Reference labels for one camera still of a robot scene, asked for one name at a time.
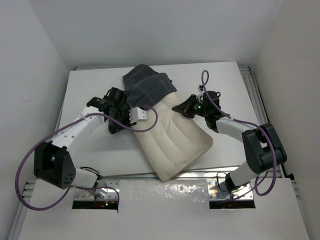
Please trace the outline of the cream pillow with bear print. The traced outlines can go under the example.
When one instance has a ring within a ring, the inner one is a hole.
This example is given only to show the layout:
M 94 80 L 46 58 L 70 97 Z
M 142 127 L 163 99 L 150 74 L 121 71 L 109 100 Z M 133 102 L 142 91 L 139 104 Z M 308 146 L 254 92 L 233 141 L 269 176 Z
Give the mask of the cream pillow with bear print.
M 166 182 L 199 159 L 212 146 L 213 138 L 192 119 L 172 110 L 180 101 L 175 92 L 166 95 L 153 109 L 156 125 L 146 132 L 135 132 L 147 159 L 158 177 Z

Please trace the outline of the dark plaid pillowcase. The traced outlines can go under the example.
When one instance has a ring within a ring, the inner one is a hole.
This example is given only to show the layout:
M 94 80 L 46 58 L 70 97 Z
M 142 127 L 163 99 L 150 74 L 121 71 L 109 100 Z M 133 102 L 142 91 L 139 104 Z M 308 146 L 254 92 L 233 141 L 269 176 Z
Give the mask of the dark plaid pillowcase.
M 177 91 L 164 72 L 157 72 L 146 64 L 134 67 L 122 77 L 127 102 L 133 107 L 153 107 L 168 94 Z

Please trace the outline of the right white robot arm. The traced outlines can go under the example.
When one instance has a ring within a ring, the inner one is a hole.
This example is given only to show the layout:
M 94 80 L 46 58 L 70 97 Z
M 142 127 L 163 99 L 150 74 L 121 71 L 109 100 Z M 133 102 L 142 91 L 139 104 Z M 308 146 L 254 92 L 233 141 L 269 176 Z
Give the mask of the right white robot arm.
M 287 153 L 272 124 L 256 125 L 232 119 L 221 111 L 220 95 L 220 92 L 215 91 L 207 91 L 201 95 L 192 94 L 172 110 L 189 119 L 195 116 L 203 117 L 209 129 L 243 143 L 245 162 L 226 175 L 221 189 L 223 192 L 232 193 L 259 174 L 285 163 Z

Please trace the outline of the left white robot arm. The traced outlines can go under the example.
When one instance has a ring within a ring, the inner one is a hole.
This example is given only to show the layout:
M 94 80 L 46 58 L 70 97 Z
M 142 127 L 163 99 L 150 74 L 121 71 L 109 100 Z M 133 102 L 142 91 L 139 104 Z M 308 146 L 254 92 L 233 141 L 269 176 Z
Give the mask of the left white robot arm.
M 103 98 L 93 97 L 75 124 L 45 140 L 34 150 L 33 174 L 38 179 L 62 190 L 71 186 L 93 188 L 99 178 L 97 173 L 77 168 L 72 156 L 77 146 L 97 127 L 107 121 L 110 134 L 118 133 L 130 122 L 130 105 L 123 90 L 112 87 Z

